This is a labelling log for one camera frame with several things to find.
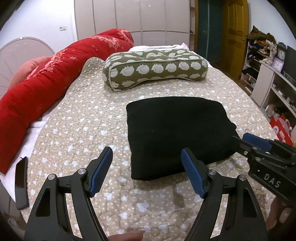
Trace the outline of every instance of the blue rubber pad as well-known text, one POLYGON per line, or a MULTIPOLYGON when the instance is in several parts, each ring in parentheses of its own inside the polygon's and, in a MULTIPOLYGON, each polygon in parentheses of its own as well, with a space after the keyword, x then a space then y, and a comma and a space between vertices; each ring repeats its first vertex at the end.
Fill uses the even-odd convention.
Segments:
POLYGON ((109 167, 113 160, 113 152, 111 148, 108 148, 105 155, 102 157, 101 162, 99 163, 98 167, 96 168, 94 174, 91 177, 91 187, 89 190, 90 196, 94 196, 101 190, 109 167))
POLYGON ((263 139, 261 137, 255 136, 250 133, 245 133, 242 137, 243 141, 248 142, 249 144, 261 149, 262 151, 270 151, 271 144, 268 140, 263 139))
POLYGON ((203 179, 185 149, 183 149, 181 152, 181 161, 189 177, 194 192, 201 198, 205 198, 206 192, 204 190, 203 179))

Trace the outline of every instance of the beige bedspread with white hearts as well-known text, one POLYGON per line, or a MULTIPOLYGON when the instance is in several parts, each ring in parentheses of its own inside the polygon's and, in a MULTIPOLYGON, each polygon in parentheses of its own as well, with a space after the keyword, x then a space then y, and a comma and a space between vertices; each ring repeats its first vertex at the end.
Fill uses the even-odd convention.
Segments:
MULTIPOLYGON (((42 129, 28 165, 30 208, 22 211, 28 220, 30 210, 46 177, 73 174, 99 156, 105 146, 113 149, 112 165, 100 193, 92 199, 99 221, 107 233, 122 234, 146 230, 144 240, 184 240, 200 209, 202 199, 194 193, 186 173, 154 181, 131 179, 131 152, 128 144, 126 105, 144 98, 197 96, 219 101, 242 137, 250 132, 274 139, 275 134, 252 100, 227 76, 209 68, 205 81, 165 80, 144 83, 133 89, 114 93, 102 80, 98 58, 89 59, 80 77, 42 129)), ((220 174, 246 176, 246 159, 234 154, 210 168, 220 174)), ((273 195, 260 184, 248 180, 267 216, 273 195)), ((72 200, 68 211, 73 232, 81 236, 72 200)), ((227 197, 223 197, 213 236, 219 234, 227 197)))

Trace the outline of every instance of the blue gripper pad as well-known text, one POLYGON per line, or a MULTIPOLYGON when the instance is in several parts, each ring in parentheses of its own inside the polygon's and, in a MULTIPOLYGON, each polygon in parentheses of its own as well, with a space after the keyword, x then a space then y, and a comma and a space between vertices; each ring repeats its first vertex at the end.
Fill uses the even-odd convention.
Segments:
POLYGON ((268 140, 255 136, 251 133, 245 133, 242 140, 248 142, 254 147, 257 147, 258 149, 261 149, 262 151, 270 151, 272 147, 268 140))
POLYGON ((206 192, 204 189, 204 180, 186 149, 183 149, 181 151, 181 161, 191 182, 194 192, 198 194, 201 198, 205 198, 206 192))
POLYGON ((96 193, 101 190, 109 167, 113 160, 113 152, 110 147, 105 147, 100 156, 92 160, 90 164, 87 166, 89 183, 89 195, 90 197, 94 197, 96 193))

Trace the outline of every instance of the white wall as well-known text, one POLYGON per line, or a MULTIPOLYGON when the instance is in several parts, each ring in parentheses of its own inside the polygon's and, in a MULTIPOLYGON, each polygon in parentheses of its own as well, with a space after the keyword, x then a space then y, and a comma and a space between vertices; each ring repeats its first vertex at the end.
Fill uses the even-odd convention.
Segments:
POLYGON ((1 30, 0 48, 19 37, 41 39, 55 52, 77 41, 74 0, 25 0, 1 30))
POLYGON ((264 33, 271 33, 277 42, 296 49, 296 39, 285 20, 267 0, 248 0, 250 31, 253 25, 264 33))

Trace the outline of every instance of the green pillow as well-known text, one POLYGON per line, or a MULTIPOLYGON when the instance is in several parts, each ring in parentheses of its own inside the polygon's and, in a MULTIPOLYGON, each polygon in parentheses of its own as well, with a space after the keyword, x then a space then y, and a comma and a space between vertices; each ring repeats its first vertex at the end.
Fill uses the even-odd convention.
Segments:
POLYGON ((202 81, 207 69, 207 61, 190 50, 121 52, 107 58, 103 80, 114 91, 119 91, 146 80, 181 78, 202 81))

